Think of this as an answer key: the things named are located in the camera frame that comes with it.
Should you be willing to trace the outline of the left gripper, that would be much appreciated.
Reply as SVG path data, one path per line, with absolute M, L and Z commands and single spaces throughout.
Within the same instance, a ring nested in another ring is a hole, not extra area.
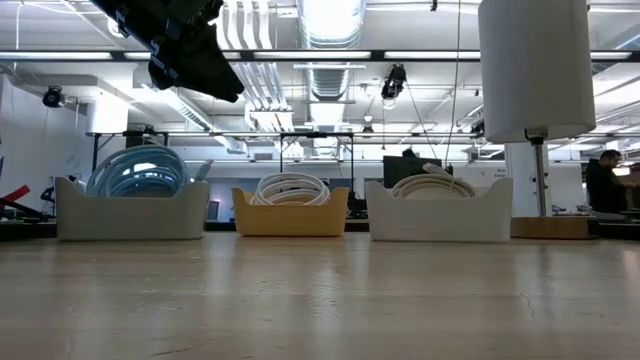
M 235 103 L 245 87 L 219 48 L 222 0 L 90 0 L 150 53 L 148 72 L 159 90 L 186 88 Z

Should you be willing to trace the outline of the black ceiling spotlight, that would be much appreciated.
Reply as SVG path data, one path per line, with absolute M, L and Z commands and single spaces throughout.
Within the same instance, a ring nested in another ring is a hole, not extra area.
M 403 64 L 393 64 L 392 68 L 384 80 L 381 97 L 383 100 L 395 100 L 404 89 L 407 81 L 406 71 Z
M 42 98 L 45 107 L 58 109 L 65 105 L 65 96 L 62 93 L 61 86 L 49 86 Z

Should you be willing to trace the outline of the grey plastic bin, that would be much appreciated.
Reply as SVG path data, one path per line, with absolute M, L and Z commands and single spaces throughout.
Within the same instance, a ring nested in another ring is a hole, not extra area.
M 58 177 L 56 234 L 63 241 L 199 239 L 209 191 L 194 182 L 173 197 L 89 197 Z

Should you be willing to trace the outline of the orange plastic bin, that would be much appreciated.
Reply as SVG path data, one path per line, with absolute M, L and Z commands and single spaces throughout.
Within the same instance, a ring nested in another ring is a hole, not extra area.
M 251 205 L 252 193 L 233 188 L 236 231 L 245 237 L 340 237 L 345 231 L 348 188 L 312 205 Z

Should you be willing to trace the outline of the black computer monitor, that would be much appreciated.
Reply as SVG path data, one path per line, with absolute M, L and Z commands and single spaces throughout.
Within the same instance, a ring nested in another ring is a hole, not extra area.
M 423 166 L 433 164 L 442 165 L 442 161 L 438 159 L 419 158 L 419 157 L 383 157 L 383 179 L 384 187 L 393 188 L 401 180 L 419 174 L 425 174 Z

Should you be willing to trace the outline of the white plastic bin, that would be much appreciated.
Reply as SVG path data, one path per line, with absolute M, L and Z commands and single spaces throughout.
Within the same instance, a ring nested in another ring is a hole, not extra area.
M 502 178 L 473 198 L 398 199 L 366 184 L 369 233 L 375 241 L 504 243 L 511 238 L 513 181 Z

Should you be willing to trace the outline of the table lamp with white shade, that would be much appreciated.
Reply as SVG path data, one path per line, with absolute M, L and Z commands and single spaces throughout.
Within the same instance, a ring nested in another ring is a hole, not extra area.
M 587 240 L 590 217 L 553 216 L 548 142 L 595 129 L 586 0 L 482 0 L 485 137 L 505 147 L 515 238 Z

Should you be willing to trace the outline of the person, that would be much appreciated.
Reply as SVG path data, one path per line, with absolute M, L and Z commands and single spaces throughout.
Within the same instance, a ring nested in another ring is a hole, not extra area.
M 633 185 L 621 182 L 614 173 L 620 160 L 619 151 L 606 150 L 598 160 L 591 159 L 586 168 L 589 206 L 599 219 L 623 220 L 623 212 L 628 210 L 627 191 Z

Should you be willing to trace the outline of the black overhead light rail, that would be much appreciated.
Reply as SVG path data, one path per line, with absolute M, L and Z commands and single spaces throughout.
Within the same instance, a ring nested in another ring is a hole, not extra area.
M 478 63 L 477 50 L 225 50 L 231 62 L 469 62 Z M 142 62 L 146 51 L 31 51 L 0 50 L 7 62 Z

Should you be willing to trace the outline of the black metal table frame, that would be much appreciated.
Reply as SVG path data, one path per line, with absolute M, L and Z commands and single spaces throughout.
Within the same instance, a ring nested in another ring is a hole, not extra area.
M 107 145 L 114 137 L 161 137 L 163 139 L 163 145 L 168 146 L 172 138 L 185 137 L 185 138 L 213 138 L 220 144 L 223 144 L 229 139 L 246 139 L 246 138 L 273 138 L 278 140 L 280 158 L 278 161 L 279 171 L 284 170 L 284 140 L 287 138 L 306 138 L 306 139 L 325 139 L 335 138 L 340 140 L 346 138 L 349 140 L 347 149 L 353 153 L 355 150 L 355 134 L 352 132 L 322 132 L 322 131 L 306 131 L 306 132 L 167 132 L 167 131 L 154 131 L 154 130 L 126 130 L 120 133 L 87 133 L 87 136 L 93 138 L 92 144 L 92 169 L 95 170 L 98 165 L 98 155 L 100 150 Z

